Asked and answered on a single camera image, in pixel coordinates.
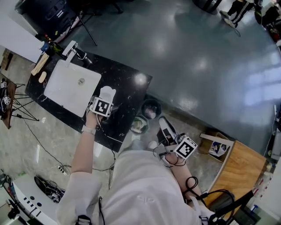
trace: wire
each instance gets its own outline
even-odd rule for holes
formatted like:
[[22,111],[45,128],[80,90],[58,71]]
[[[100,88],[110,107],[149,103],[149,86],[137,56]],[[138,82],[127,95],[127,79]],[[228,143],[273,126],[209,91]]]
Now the wire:
[[176,166],[176,167],[183,167],[183,166],[185,166],[185,164],[186,164],[186,161],[184,161],[184,164],[182,164],[182,165],[177,164],[178,161],[179,161],[179,157],[178,157],[178,156],[177,156],[177,161],[176,161],[175,164],[169,162],[167,159],[166,159],[166,161],[167,161],[170,165],[172,165],[171,167],[173,167],[173,166]]
[[100,118],[98,118],[98,115],[97,115],[97,114],[96,114],[96,116],[97,116],[98,125],[100,125],[101,130],[102,130],[102,132],[105,134],[105,136],[108,137],[108,138],[110,138],[110,139],[112,139],[112,140],[114,140],[114,141],[123,143],[122,141],[119,141],[119,140],[116,140],[116,139],[114,139],[114,138],[112,138],[112,137],[109,137],[109,136],[105,133],[104,129],[103,129],[102,126],[101,126]]
[[57,166],[60,166],[60,164],[58,164],[58,165],[56,165],[56,166],[53,166],[53,167],[51,167],[51,168],[49,168],[49,169],[45,169],[45,170],[33,170],[33,172],[43,172],[43,171],[49,171],[50,169],[53,169],[53,168],[55,168],[55,167],[57,167]]
[[6,175],[6,176],[5,176],[4,183],[3,183],[2,185],[0,185],[0,188],[3,188],[5,183],[8,183],[8,184],[9,184],[9,187],[12,185],[12,180],[11,180],[11,178],[10,178],[9,175]]
[[[100,126],[102,132],[104,133],[104,135],[105,135],[106,137],[112,139],[112,140],[115,140],[115,141],[117,141],[117,142],[123,143],[123,142],[121,142],[121,141],[119,141],[119,140],[116,140],[116,139],[114,139],[114,138],[109,137],[109,136],[106,134],[106,132],[104,131],[102,125],[101,125],[100,118],[98,117],[97,114],[96,114],[96,116],[97,116],[98,124],[99,124],[99,126]],[[114,169],[114,165],[115,165],[115,162],[116,162],[115,153],[114,153],[114,151],[113,151],[112,149],[111,149],[111,152],[112,152],[112,154],[113,154],[113,159],[114,159],[114,161],[113,161],[113,164],[112,164],[108,169],[105,169],[105,170],[93,169],[93,170],[97,170],[97,171],[108,171],[108,170],[109,170],[109,179],[108,179],[108,189],[109,189],[109,190],[110,190],[110,186],[111,186],[111,182],[112,182],[112,176],[113,176],[112,170]]]
[[59,203],[63,197],[65,190],[58,187],[57,183],[54,181],[45,181],[41,177],[36,176],[41,184],[45,186],[44,193],[47,195],[54,203]]
[[276,119],[276,115],[274,116],[274,120],[273,120],[273,123],[272,123],[272,125],[271,125],[270,137],[269,137],[269,140],[268,140],[268,143],[267,143],[267,147],[265,148],[265,152],[264,152],[263,156],[265,156],[265,153],[267,152],[267,148],[268,148],[269,142],[270,142],[270,140],[271,140],[271,135],[272,135],[272,133],[273,133],[273,126],[274,126],[275,119]]
[[47,152],[51,157],[53,157],[57,162],[59,162],[63,167],[71,167],[68,165],[64,165],[61,161],[59,161],[56,157],[54,157],[51,153],[49,153],[44,146],[41,144],[41,142],[38,140],[38,138],[36,137],[36,135],[33,133],[33,131],[30,129],[29,125],[27,124],[26,120],[23,118],[25,124],[27,125],[28,129],[30,130],[30,132],[33,134],[33,136],[35,137],[35,139],[39,142],[39,144],[41,145],[41,147],[45,150],[45,152]]
[[[189,187],[189,186],[188,186],[188,181],[189,181],[189,179],[191,179],[191,178],[194,179],[195,183],[194,183],[194,185],[193,185],[192,187]],[[212,192],[209,192],[209,193],[204,193],[204,194],[198,195],[196,192],[193,191],[193,189],[194,189],[197,185],[198,185],[198,179],[197,179],[197,177],[191,176],[191,177],[189,177],[188,179],[186,179],[186,181],[185,181],[185,186],[186,186],[187,190],[184,191],[184,192],[182,192],[182,195],[183,195],[183,198],[184,198],[184,201],[185,201],[186,204],[192,201],[192,200],[187,200],[187,199],[186,199],[185,194],[186,194],[187,192],[191,192],[192,194],[194,194],[194,195],[196,196],[196,199],[202,201],[205,206],[206,206],[206,203],[205,203],[205,201],[204,201],[203,199],[206,198],[207,196],[209,196],[210,194],[218,193],[218,192],[222,192],[222,193],[228,194],[228,195],[231,197],[232,203],[234,203],[234,198],[233,198],[233,196],[232,196],[231,193],[230,193],[228,190],[226,190],[226,189],[219,189],[219,190],[216,190],[216,191],[212,191]],[[227,219],[227,223],[231,220],[231,217],[233,216],[233,214],[234,214],[234,209],[231,210],[231,214],[230,214],[229,218]]]
[[241,37],[241,34],[240,34],[240,32],[234,27],[234,31],[235,31],[235,33],[238,35],[238,37]]
[[103,220],[104,225],[105,225],[104,215],[103,215],[103,213],[101,211],[101,200],[102,200],[102,197],[99,197],[99,199],[98,199],[98,208],[99,208],[99,211],[100,211],[100,217],[102,217],[102,220]]
[[156,158],[156,156],[154,155],[155,149],[157,149],[157,148],[158,148],[163,142],[165,142],[165,141],[166,141],[166,139],[163,139],[162,141],[160,141],[159,144],[158,144],[158,146],[152,150],[153,156],[154,156],[155,158]]

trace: tiled floor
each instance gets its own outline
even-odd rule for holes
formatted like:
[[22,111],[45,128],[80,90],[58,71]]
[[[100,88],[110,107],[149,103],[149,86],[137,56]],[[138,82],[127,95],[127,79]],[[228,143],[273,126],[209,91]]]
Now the tiled floor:
[[[14,56],[8,71],[1,71],[15,83],[27,84],[32,64]],[[24,87],[18,89],[19,93],[24,92]],[[44,148],[55,156],[63,164],[71,164],[73,155],[78,144],[80,133],[68,127],[36,103],[31,103],[26,107],[39,122],[26,120],[30,129],[37,136]],[[164,115],[173,123],[178,132],[186,132],[194,141],[200,143],[199,134],[205,129],[204,126],[196,124],[184,116],[163,108]],[[159,129],[158,120],[150,120],[150,130],[141,139],[148,143],[156,138]],[[54,166],[59,163],[53,159],[29,131],[24,120],[12,118],[11,129],[7,129],[0,122],[0,168],[16,178],[25,172],[30,175],[41,175],[43,178],[56,182],[61,188],[65,188],[69,176],[64,176]],[[128,133],[122,148],[129,146],[135,138],[140,138]],[[94,146],[94,168],[106,169],[113,162],[112,152],[96,144]],[[195,152],[187,162],[194,176],[199,178],[200,188],[205,191],[212,183],[221,164],[210,160],[208,156]],[[103,187],[100,195],[103,196],[108,189],[109,172],[93,171],[101,177]]]
[[[228,10],[233,0],[219,8]],[[281,57],[253,11],[235,31],[192,0],[121,1],[64,41],[153,76],[148,92],[263,154],[281,100]]]

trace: person's leg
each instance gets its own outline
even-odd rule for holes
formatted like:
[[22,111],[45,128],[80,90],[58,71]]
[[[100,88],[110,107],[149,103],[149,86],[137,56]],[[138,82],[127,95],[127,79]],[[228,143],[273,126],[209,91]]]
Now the person's leg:
[[254,6],[254,3],[246,2],[246,4],[243,6],[243,8],[240,10],[239,13],[237,13],[236,17],[232,20],[232,22],[235,24],[235,27],[237,27],[240,20],[242,20],[243,16],[248,12],[252,7]]
[[141,140],[133,140],[129,147],[125,148],[123,151],[128,150],[146,150],[145,144]]
[[228,14],[229,16],[231,16],[231,15],[234,14],[235,12],[237,12],[237,14],[238,14],[238,12],[239,12],[242,8],[243,8],[243,3],[236,0],[236,1],[234,1],[234,2],[232,3],[232,6],[231,6],[231,8],[229,9],[229,11],[227,12],[227,14]]

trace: shoe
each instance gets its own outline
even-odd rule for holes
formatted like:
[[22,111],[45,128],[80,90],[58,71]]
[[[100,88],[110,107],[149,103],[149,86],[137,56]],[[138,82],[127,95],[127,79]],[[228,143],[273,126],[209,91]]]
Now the shoe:
[[226,24],[228,24],[229,26],[231,26],[232,28],[235,28],[235,25],[233,24],[233,22],[229,19],[223,19],[225,21]]
[[230,18],[230,15],[226,12],[226,11],[220,11],[220,14],[222,14],[224,17],[226,17],[227,19]]
[[151,142],[149,142],[148,148],[149,148],[149,149],[155,149],[155,148],[157,148],[157,142],[156,142],[156,141],[151,141]]

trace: wooden table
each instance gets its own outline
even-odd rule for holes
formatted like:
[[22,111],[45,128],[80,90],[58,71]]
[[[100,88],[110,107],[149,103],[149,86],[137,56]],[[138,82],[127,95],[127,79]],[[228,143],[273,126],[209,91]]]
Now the wooden table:
[[[200,137],[231,147],[208,192],[226,189],[232,192],[237,200],[252,190],[263,171],[266,158],[239,141],[233,142],[205,134],[201,134]],[[206,205],[209,206],[221,194],[214,193],[209,195],[204,200]]]
[[5,124],[5,126],[10,129],[10,122],[11,122],[11,117],[12,117],[12,113],[13,113],[13,102],[14,102],[14,95],[17,89],[17,85],[12,82],[11,80],[9,80],[7,77],[5,77],[2,73],[0,73],[0,80],[2,80],[2,78],[4,78],[7,82],[7,91],[8,91],[8,95],[11,98],[11,102],[9,105],[6,106],[6,112],[4,113],[4,119],[3,119],[3,123]]

